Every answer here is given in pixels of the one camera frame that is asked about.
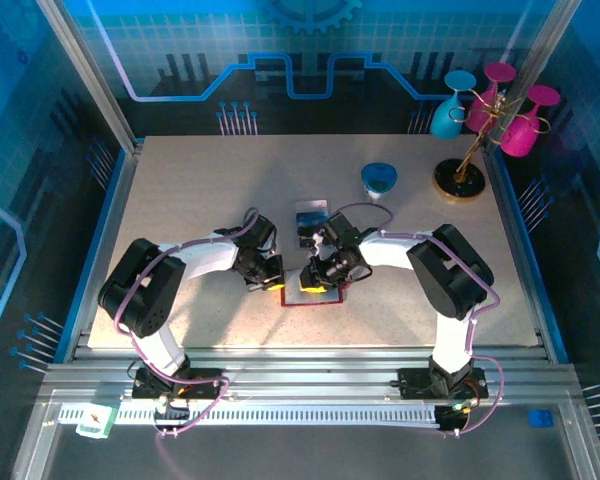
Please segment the blue goblet with white foot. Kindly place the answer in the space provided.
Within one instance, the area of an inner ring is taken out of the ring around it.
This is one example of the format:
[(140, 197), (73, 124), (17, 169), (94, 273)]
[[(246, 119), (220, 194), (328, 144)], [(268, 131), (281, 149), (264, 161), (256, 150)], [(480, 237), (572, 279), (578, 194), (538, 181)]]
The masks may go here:
[(393, 165), (373, 162), (365, 165), (361, 172), (361, 180), (369, 201), (379, 200), (392, 190), (398, 180), (398, 172)]

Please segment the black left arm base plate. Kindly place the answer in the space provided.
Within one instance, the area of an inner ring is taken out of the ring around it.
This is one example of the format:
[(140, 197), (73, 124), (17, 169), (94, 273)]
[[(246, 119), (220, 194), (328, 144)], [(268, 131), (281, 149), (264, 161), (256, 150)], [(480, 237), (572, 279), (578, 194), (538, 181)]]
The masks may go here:
[(131, 396), (151, 400), (161, 396), (169, 400), (213, 400), (220, 394), (222, 374), (223, 371), (217, 368), (183, 366), (173, 374), (176, 378), (173, 381), (144, 366), (136, 371)]

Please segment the green and white small box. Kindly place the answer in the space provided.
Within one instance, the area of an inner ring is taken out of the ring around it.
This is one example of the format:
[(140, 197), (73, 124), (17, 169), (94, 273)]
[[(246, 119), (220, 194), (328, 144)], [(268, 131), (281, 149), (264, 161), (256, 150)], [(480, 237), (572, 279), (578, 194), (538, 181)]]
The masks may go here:
[(89, 403), (84, 408), (76, 433), (91, 439), (106, 439), (115, 423), (118, 409)]

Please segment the pink hanging goblet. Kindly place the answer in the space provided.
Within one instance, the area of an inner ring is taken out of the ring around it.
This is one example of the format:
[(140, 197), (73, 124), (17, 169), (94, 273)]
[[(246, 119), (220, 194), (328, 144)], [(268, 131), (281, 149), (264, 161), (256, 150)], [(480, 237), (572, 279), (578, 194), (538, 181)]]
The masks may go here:
[(525, 113), (516, 113), (500, 139), (500, 149), (516, 158), (527, 156), (538, 138), (551, 131), (550, 122), (539, 115), (541, 107), (554, 107), (560, 102), (557, 90), (545, 85), (532, 86), (526, 95), (532, 108)]
[(490, 81), (482, 93), (474, 93), (466, 126), (476, 133), (485, 133), (493, 128), (497, 115), (505, 105), (506, 93), (501, 87), (514, 80), (516, 69), (504, 62), (492, 62), (484, 67), (484, 74)]

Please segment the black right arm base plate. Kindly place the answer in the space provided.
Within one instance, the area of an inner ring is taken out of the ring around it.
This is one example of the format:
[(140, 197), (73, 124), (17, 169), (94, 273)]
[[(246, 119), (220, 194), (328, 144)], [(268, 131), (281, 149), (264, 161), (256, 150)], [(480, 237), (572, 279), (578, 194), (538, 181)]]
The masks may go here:
[(403, 400), (482, 400), (489, 397), (484, 370), (480, 368), (472, 369), (462, 378), (452, 379), (429, 368), (401, 368), (397, 371), (397, 379), (390, 384), (399, 390)]

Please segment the aluminium frame post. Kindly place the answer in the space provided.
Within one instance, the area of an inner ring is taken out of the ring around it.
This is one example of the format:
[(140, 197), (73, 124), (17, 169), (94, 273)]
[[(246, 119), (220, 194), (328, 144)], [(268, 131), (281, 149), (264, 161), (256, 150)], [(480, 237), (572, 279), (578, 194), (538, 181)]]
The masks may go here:
[(69, 11), (60, 0), (35, 0), (101, 115), (126, 154), (137, 151), (135, 135)]
[(508, 90), (511, 106), (499, 120), (484, 147), (485, 156), (494, 156), (506, 129), (519, 113), (528, 90), (544, 71), (556, 46), (578, 10), (582, 0), (555, 0), (549, 15), (535, 37), (516, 79)]

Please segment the red leather card holder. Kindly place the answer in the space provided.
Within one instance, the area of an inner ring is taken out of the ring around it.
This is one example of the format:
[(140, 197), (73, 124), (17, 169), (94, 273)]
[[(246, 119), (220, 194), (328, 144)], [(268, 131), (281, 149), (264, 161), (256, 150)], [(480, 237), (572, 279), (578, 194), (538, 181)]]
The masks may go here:
[(285, 272), (285, 286), (281, 290), (283, 307), (321, 306), (341, 304), (344, 296), (341, 290), (329, 290), (322, 293), (309, 293), (300, 289), (300, 269)]

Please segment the aluminium frame rail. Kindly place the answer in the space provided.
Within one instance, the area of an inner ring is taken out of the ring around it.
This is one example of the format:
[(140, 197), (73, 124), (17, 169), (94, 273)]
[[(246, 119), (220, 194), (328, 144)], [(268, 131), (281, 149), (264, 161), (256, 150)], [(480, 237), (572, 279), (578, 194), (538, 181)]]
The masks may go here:
[[(195, 348), (193, 366), (220, 368), (229, 397), (253, 403), (380, 404), (400, 396), (390, 383), (400, 368), (423, 368), (427, 348)], [(129, 349), (80, 347), (72, 362), (49, 366), (40, 392), (60, 401), (120, 399), (131, 394)], [(505, 405), (561, 404), (580, 397), (570, 364), (552, 361), (541, 347), (480, 350), (475, 365), (491, 394)]]

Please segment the gold glass rack stand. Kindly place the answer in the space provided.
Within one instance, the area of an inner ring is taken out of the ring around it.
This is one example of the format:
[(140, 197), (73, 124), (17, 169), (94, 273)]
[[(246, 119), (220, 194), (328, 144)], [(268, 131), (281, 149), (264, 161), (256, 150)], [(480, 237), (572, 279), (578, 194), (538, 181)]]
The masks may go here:
[(477, 133), (475, 140), (461, 158), (449, 158), (441, 161), (434, 169), (433, 183), (443, 195), (454, 201), (470, 200), (481, 194), (486, 187), (482, 171), (472, 163), (473, 156), (480, 147), (488, 144), (490, 134), (494, 133), (499, 120), (511, 106), (505, 99), (505, 105), (497, 115), (493, 128), (485, 133)]

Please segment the blue hanging goblet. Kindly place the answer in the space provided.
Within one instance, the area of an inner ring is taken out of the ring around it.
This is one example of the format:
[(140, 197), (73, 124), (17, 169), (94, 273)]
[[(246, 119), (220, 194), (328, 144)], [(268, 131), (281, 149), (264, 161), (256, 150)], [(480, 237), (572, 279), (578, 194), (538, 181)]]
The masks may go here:
[(435, 110), (430, 133), (438, 139), (452, 140), (460, 135), (465, 121), (465, 107), (460, 100), (460, 93), (473, 89), (476, 78), (465, 70), (453, 70), (445, 75), (444, 82), (452, 90), (452, 95)]

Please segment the blue card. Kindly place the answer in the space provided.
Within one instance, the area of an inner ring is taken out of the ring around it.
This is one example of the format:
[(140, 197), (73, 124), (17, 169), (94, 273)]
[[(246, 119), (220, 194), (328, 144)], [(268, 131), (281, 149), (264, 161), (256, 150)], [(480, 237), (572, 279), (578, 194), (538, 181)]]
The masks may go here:
[(319, 228), (328, 218), (327, 210), (299, 211), (295, 215), (298, 229)]

